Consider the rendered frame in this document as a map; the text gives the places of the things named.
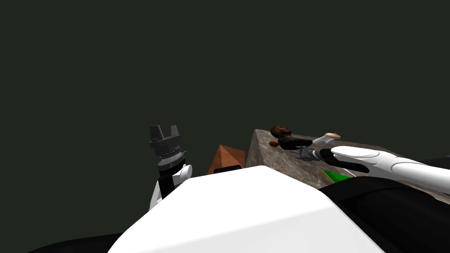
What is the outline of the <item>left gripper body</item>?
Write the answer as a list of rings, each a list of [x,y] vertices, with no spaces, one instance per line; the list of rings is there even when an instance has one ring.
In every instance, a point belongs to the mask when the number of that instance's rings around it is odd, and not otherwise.
[[[163,140],[152,139],[149,143],[156,156],[168,156],[181,150],[181,135],[174,135]]]

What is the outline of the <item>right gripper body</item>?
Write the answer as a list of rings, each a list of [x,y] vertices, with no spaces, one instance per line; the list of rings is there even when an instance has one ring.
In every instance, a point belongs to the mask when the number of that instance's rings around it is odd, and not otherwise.
[[[308,147],[308,146],[301,146],[301,149],[299,150],[299,159],[304,161],[315,161],[316,157],[314,156],[314,149]]]

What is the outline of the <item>black rounded object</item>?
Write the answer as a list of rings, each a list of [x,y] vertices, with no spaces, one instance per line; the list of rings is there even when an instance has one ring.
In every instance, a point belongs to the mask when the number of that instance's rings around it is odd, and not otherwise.
[[[312,145],[313,141],[295,137],[284,137],[278,139],[278,144],[283,150],[299,150],[301,146]]]

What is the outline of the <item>white and pink mug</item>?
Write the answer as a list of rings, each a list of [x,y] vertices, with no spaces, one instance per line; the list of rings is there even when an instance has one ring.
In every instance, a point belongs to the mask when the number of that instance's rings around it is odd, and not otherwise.
[[[331,141],[339,140],[340,138],[340,135],[336,133],[325,133],[323,136],[313,140],[312,143],[316,146],[325,146]]]

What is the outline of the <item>grey-brown stone table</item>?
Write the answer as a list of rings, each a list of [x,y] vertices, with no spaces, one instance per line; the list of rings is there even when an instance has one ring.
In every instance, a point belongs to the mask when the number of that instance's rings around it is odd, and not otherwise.
[[[342,174],[345,176],[364,176],[366,174],[358,171],[349,170],[351,173],[343,170],[339,167],[334,167],[326,164],[322,161],[306,162],[295,158],[296,153],[290,151],[284,151],[280,147],[272,147],[269,145],[270,141],[276,141],[271,133],[267,130],[255,129],[252,135],[251,143],[246,153],[246,165],[245,167],[253,166],[267,166],[275,169],[291,178],[308,184],[316,189],[332,184],[331,180],[327,178],[323,170],[331,171],[333,173]],[[331,141],[325,145],[324,148],[333,148],[335,146],[352,146],[358,148],[368,148],[384,152],[390,152],[389,150],[375,146],[366,145],[345,141]],[[425,188],[420,185],[412,184],[407,181],[398,181],[402,184],[406,184],[420,191],[426,192],[433,196],[435,199],[444,203],[450,204],[450,196],[434,191],[433,189]]]

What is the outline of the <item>dark brown lumpy bread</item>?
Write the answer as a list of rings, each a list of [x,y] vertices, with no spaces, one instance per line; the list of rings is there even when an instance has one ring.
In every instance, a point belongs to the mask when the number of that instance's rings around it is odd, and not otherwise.
[[[274,126],[270,129],[270,133],[277,139],[291,138],[292,131],[283,126]]]

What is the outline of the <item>green book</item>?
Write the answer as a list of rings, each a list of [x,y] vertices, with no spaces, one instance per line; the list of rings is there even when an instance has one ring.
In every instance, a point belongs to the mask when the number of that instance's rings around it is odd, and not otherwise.
[[[332,183],[337,183],[337,182],[351,178],[351,177],[348,177],[348,176],[345,176],[342,174],[334,173],[332,171],[322,170],[322,173]]]

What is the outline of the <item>orange-brown wooden furniture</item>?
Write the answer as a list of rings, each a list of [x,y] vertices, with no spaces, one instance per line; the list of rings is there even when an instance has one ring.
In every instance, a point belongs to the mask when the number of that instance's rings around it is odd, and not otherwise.
[[[215,169],[237,165],[245,167],[245,151],[219,145],[207,175],[213,174]]]

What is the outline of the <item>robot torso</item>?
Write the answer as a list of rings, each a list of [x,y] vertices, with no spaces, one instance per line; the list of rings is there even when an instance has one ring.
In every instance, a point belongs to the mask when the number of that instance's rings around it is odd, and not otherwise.
[[[316,188],[266,166],[186,180],[108,253],[384,253]]]

